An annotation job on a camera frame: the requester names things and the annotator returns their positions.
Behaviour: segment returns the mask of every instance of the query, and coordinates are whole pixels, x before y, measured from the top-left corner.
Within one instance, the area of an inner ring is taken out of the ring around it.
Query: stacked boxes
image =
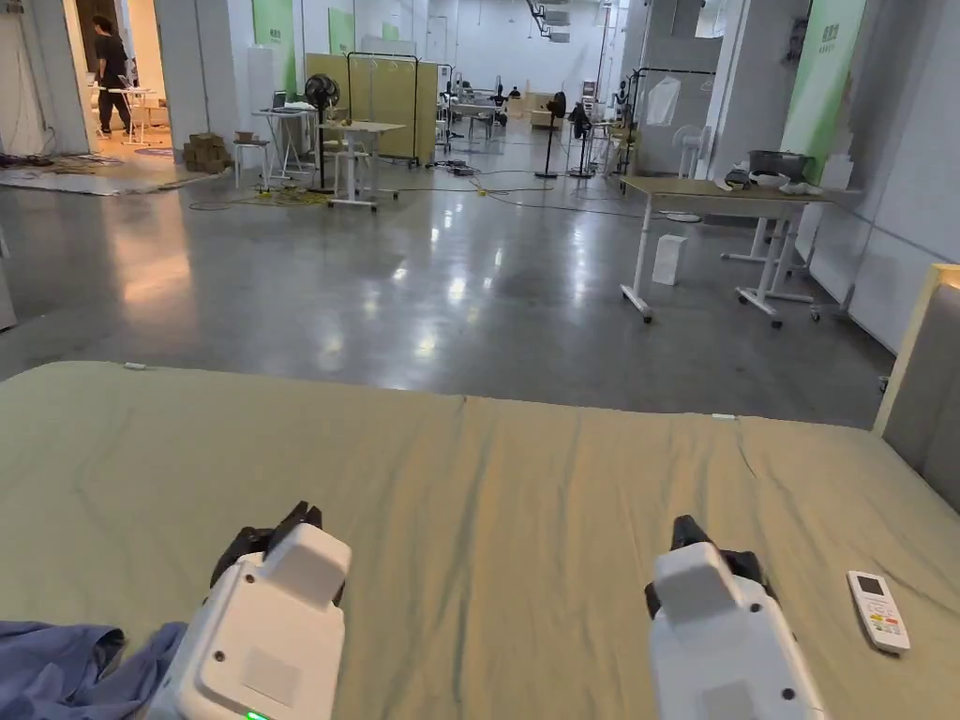
[[[186,169],[194,173],[222,173],[233,164],[233,158],[224,146],[224,138],[213,132],[190,135],[183,144]]]

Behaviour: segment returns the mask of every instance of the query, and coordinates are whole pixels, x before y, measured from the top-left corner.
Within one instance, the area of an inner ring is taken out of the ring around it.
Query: white box
[[[680,235],[663,235],[657,244],[657,259],[654,260],[654,282],[660,285],[676,285],[677,271],[684,260],[684,242]]]

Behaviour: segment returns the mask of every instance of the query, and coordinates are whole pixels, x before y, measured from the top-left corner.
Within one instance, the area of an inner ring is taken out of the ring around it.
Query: air conditioner remote control
[[[851,570],[847,573],[853,599],[870,640],[880,650],[899,655],[910,649],[903,618],[887,581],[879,575]]]

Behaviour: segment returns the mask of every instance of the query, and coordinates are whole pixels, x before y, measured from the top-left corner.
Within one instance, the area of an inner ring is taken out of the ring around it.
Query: wooden partition
[[[324,73],[340,86],[338,108],[353,120],[405,125],[380,139],[384,156],[433,159],[437,118],[437,65],[362,53],[306,56],[307,77]]]

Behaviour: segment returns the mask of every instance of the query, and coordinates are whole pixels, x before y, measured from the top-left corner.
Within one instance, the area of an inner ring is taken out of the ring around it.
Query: mattress
[[[675,516],[752,549],[835,718],[960,705],[960,519],[850,428],[64,363],[0,384],[3,619],[187,620],[301,499],[353,549],[339,718],[655,718],[643,586]],[[845,573],[913,649],[872,650]]]

